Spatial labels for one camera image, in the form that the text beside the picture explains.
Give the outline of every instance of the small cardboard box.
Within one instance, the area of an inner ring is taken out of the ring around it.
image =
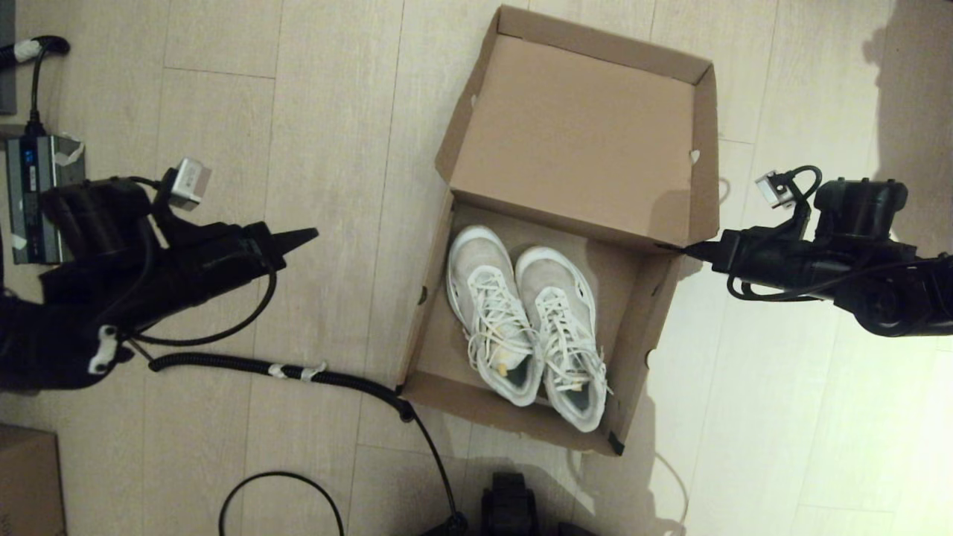
[[[55,435],[0,424],[0,534],[66,534]]]
[[[449,184],[402,370],[402,395],[474,423],[621,455],[685,246],[719,228],[718,117],[710,61],[502,7],[436,158]],[[614,395],[578,432],[538,399],[519,408],[470,368],[447,302],[447,244],[493,229],[513,259],[554,247],[597,295],[597,344]]]

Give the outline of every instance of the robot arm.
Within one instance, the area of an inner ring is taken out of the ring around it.
[[[0,388],[75,389],[97,383],[132,352],[127,339],[183,309],[269,276],[274,292],[285,254],[317,236],[316,229],[273,235],[264,222],[245,227],[197,226],[171,204],[201,201],[208,170],[188,158],[161,182],[138,177],[86,181],[45,192],[41,206],[73,256],[43,274],[42,305],[0,297]],[[140,186],[156,188],[150,202]],[[152,222],[169,244],[163,248]]]
[[[815,183],[802,194],[794,178],[808,171],[815,174]],[[813,166],[765,175],[758,186],[775,207],[794,207],[789,220],[774,228],[726,230],[720,240],[685,249],[727,274],[733,296],[831,300],[864,329],[885,337],[953,334],[953,258],[918,258],[916,246],[890,239],[893,217],[906,202],[905,186],[868,179],[821,186],[821,171]],[[803,235],[811,195],[821,216],[814,240],[807,241]],[[782,292],[757,294],[752,284]]]

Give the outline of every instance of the sticker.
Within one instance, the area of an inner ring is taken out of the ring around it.
[[[16,57],[18,63],[23,63],[39,55],[41,48],[39,41],[27,39],[13,45],[13,56]]]

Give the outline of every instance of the shoelace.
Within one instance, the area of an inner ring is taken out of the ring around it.
[[[592,337],[588,330],[572,315],[569,302],[561,293],[551,293],[542,302],[540,334],[545,334],[546,346],[543,359],[546,366],[558,376],[557,391],[580,391],[590,381],[606,384],[605,361],[600,352],[584,344],[580,336]],[[598,377],[586,367],[598,371]]]
[[[483,361],[488,366],[493,365],[493,358],[497,355],[500,348],[505,348],[513,353],[523,353],[530,355],[533,353],[532,346],[518,344],[514,335],[520,333],[533,333],[529,326],[529,321],[525,314],[521,315],[521,307],[517,301],[512,299],[506,289],[506,281],[500,274],[486,274],[475,281],[476,317],[474,319],[474,329],[472,333],[463,333],[467,336],[467,354],[470,356],[470,366],[477,369],[479,360],[479,350],[482,346]],[[503,334],[505,326],[516,328],[509,335]]]

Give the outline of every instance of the power adapter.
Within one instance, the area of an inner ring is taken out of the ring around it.
[[[24,135],[7,140],[10,233],[16,264],[71,260],[56,227],[40,210],[40,194],[86,178],[82,142],[58,135]]]

